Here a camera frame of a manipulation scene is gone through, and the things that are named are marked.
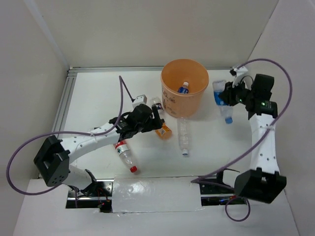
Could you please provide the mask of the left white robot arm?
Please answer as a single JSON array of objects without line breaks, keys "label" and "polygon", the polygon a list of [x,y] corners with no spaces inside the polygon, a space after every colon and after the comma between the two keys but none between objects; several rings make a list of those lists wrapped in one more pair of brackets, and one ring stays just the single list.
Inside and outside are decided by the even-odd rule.
[{"label": "left white robot arm", "polygon": [[79,169],[72,163],[89,152],[130,139],[137,133],[160,129],[163,122],[157,108],[140,104],[132,112],[109,120],[86,136],[62,139],[49,136],[35,156],[34,163],[48,187],[65,184],[92,196],[99,186],[96,178],[91,171]]}]

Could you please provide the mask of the clear unlabeled bottle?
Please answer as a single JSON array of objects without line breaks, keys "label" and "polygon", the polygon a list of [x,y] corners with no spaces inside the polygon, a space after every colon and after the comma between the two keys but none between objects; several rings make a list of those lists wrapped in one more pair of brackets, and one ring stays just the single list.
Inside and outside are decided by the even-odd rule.
[{"label": "clear unlabeled bottle", "polygon": [[189,157],[190,150],[190,122],[181,117],[177,119],[178,142],[183,157]]}]

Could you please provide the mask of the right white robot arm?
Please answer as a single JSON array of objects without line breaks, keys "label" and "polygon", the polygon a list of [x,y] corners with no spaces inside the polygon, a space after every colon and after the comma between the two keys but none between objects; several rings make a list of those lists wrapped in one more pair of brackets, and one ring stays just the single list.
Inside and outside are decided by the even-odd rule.
[{"label": "right white robot arm", "polygon": [[270,204],[286,187],[286,177],[280,174],[276,158],[276,102],[270,100],[274,77],[256,74],[250,88],[245,82],[227,82],[219,98],[229,106],[245,105],[252,131],[252,156],[249,170],[234,181],[236,196]]}]

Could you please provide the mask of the blue label white cap bottle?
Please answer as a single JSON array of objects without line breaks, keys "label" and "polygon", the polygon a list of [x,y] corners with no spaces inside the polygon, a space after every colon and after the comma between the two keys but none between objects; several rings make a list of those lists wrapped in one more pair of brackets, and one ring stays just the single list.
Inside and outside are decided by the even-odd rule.
[{"label": "blue label white cap bottle", "polygon": [[189,93],[189,83],[183,82],[182,86],[178,88],[177,92],[180,94],[188,94]]}]

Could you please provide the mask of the orange juice bottle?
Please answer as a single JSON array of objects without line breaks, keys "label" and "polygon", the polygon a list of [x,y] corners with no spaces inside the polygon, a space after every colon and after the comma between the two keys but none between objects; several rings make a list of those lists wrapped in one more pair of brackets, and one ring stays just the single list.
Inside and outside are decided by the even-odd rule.
[{"label": "orange juice bottle", "polygon": [[167,140],[172,136],[172,130],[165,123],[163,123],[162,128],[155,130],[155,133],[162,140]]}]

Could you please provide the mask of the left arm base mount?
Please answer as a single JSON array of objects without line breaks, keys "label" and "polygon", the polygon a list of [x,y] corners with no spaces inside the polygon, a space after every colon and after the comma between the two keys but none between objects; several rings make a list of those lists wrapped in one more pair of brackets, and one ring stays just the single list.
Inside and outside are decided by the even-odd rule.
[{"label": "left arm base mount", "polygon": [[96,189],[83,193],[69,188],[66,209],[96,209],[102,213],[112,213],[113,179],[98,179]]}]

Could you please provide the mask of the red label red cap bottle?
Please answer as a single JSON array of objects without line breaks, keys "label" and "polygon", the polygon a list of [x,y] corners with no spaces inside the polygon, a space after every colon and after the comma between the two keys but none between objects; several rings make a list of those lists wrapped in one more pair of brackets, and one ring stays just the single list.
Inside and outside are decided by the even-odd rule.
[{"label": "red label red cap bottle", "polygon": [[126,140],[119,141],[113,144],[117,154],[119,155],[120,160],[123,164],[130,170],[131,173],[138,171],[135,164],[132,152],[126,142]]}]

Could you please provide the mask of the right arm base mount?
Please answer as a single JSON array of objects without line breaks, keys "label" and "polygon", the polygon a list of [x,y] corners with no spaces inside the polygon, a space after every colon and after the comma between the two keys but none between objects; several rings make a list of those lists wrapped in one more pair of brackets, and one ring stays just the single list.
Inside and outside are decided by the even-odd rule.
[{"label": "right arm base mount", "polygon": [[233,187],[223,182],[224,171],[232,172],[233,174],[239,173],[239,171],[233,169],[225,169],[197,182],[199,184],[201,205],[203,207],[222,206],[229,200],[236,198]]}]

